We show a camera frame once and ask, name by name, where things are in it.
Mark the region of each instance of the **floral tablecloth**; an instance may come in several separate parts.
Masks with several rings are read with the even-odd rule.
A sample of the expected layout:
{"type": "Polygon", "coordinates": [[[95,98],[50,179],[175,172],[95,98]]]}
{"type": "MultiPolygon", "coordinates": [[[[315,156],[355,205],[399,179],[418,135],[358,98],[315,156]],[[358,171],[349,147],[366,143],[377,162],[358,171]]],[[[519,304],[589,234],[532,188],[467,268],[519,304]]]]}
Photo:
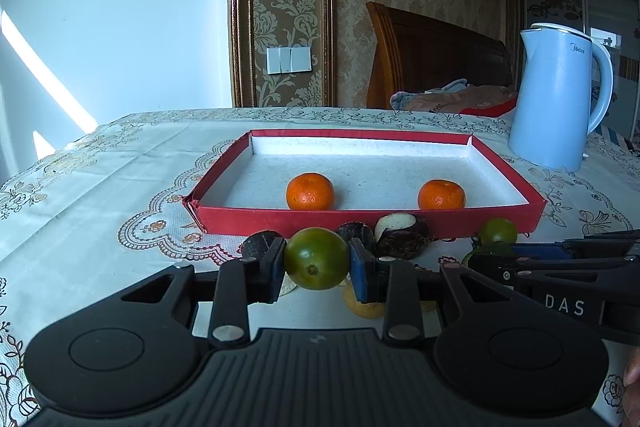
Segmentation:
{"type": "MultiPolygon", "coordinates": [[[[536,167],[511,153],[507,147],[510,123],[505,120],[338,108],[134,114],[99,127],[0,188],[3,426],[20,425],[38,410],[22,361],[27,343],[43,327],[177,259],[192,261],[197,270],[210,270],[238,256],[243,238],[200,233],[181,206],[180,196],[241,134],[252,128],[278,127],[473,133],[547,200],[540,225],[523,241],[560,241],[640,228],[640,159],[596,134],[589,138],[589,157],[580,171],[568,174],[536,167]]],[[[437,242],[418,261],[437,270],[438,263],[461,259],[469,251],[468,239],[437,242]]],[[[338,289],[320,293],[295,289],[271,307],[253,305],[250,319],[252,330],[253,322],[256,327],[373,323],[346,311],[338,289]],[[308,305],[315,306],[316,313],[311,315],[318,317],[305,313],[308,305]],[[336,312],[337,307],[344,313],[336,312]]],[[[196,330],[205,331],[205,323],[197,319],[196,330]]],[[[436,331],[437,317],[427,317],[426,325],[436,331]]],[[[594,407],[618,425],[626,347],[611,343],[607,347],[609,376],[594,407]]]]}

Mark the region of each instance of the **blue kettle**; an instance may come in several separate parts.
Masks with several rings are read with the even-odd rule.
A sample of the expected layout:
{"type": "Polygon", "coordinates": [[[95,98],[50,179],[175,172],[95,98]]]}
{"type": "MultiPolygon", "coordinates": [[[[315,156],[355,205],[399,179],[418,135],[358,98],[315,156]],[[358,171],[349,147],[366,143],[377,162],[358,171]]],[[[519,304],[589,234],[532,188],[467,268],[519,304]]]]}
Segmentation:
{"type": "Polygon", "coordinates": [[[602,121],[613,92],[606,48],[559,24],[535,23],[520,32],[527,52],[509,147],[555,171],[580,169],[587,135],[602,121]],[[591,57],[600,68],[600,95],[591,112],[591,57]]]}

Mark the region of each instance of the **tablecloth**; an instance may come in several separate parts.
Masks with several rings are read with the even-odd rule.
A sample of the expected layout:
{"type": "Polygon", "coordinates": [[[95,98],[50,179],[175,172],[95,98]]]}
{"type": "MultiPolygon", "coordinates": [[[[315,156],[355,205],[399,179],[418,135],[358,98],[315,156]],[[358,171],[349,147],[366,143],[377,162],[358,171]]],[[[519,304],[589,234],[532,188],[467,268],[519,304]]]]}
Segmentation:
{"type": "MultiPolygon", "coordinates": [[[[21,425],[38,406],[24,376],[24,350],[43,327],[178,259],[216,269],[238,256],[243,238],[201,233],[181,195],[237,137],[252,128],[385,128],[470,133],[546,198],[536,231],[523,241],[561,241],[640,228],[640,160],[592,134],[575,174],[529,164],[507,147],[510,122],[453,114],[341,108],[235,108],[134,114],[103,125],[43,158],[0,188],[0,419],[21,425]]],[[[462,259],[470,241],[438,241],[418,260],[437,270],[462,259]]],[[[206,307],[196,334],[206,331],[206,307]]],[[[260,326],[379,328],[348,312],[340,289],[295,289],[277,304],[250,306],[260,326]],[[314,309],[309,314],[308,307],[314,309]]],[[[438,330],[435,314],[426,329],[438,330]]],[[[610,371],[596,402],[617,425],[625,346],[607,343],[610,371]]]]}

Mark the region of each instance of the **white wall switch panel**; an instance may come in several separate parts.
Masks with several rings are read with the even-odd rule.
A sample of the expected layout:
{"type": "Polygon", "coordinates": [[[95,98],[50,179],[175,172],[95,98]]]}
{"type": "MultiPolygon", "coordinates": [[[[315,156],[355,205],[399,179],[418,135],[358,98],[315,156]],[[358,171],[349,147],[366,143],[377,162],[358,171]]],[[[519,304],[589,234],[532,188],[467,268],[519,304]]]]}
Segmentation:
{"type": "Polygon", "coordinates": [[[280,69],[280,50],[282,48],[267,48],[267,74],[277,74],[280,69]]]}
{"type": "Polygon", "coordinates": [[[291,48],[280,48],[280,72],[291,72],[291,48]]]}
{"type": "Polygon", "coordinates": [[[311,71],[311,48],[297,46],[291,49],[291,72],[311,71]]]}

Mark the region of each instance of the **hand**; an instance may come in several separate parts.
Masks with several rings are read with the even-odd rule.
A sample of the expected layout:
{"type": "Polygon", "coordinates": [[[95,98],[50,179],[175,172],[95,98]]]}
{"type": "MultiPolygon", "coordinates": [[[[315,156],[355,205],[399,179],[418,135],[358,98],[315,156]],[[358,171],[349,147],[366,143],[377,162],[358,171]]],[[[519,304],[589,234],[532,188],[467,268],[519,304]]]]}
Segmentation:
{"type": "Polygon", "coordinates": [[[626,363],[626,391],[622,397],[622,407],[626,418],[622,427],[640,427],[640,347],[634,348],[626,363]]]}

